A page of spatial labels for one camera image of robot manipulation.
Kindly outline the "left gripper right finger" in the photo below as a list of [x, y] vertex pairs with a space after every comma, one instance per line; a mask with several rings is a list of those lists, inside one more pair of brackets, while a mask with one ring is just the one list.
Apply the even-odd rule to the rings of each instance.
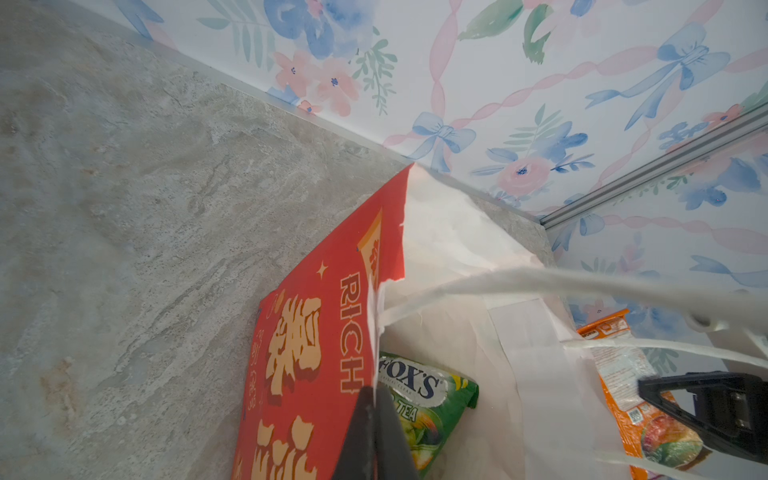
[[400, 417], [389, 390], [376, 387], [375, 457], [379, 480], [419, 480]]

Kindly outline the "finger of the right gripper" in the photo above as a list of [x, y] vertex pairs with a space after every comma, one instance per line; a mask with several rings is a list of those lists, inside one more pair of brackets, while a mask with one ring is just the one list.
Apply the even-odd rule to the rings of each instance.
[[[767, 463], [767, 382], [745, 373], [688, 373], [637, 381], [641, 399], [696, 432], [706, 447]], [[664, 395], [684, 390], [693, 396], [694, 411], [682, 409]]]

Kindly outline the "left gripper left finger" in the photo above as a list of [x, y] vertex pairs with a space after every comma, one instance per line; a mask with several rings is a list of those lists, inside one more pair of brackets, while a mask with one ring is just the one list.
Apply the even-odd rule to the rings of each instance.
[[372, 480], [376, 473], [374, 388], [360, 390], [332, 480]]

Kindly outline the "yellow green Fox's candy bag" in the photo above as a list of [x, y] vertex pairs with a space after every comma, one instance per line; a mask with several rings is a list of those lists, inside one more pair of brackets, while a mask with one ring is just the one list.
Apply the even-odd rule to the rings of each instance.
[[425, 478], [464, 411], [477, 406], [479, 386], [387, 352], [379, 355], [378, 381], [390, 391], [415, 468]]

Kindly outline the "red paper gift bag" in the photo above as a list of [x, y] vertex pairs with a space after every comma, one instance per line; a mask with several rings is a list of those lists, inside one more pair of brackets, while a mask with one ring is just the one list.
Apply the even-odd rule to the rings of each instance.
[[713, 449], [637, 381], [767, 382], [766, 337], [763, 298], [547, 268], [410, 166], [261, 301], [232, 477], [331, 479], [387, 352], [480, 389], [420, 479], [689, 479]]

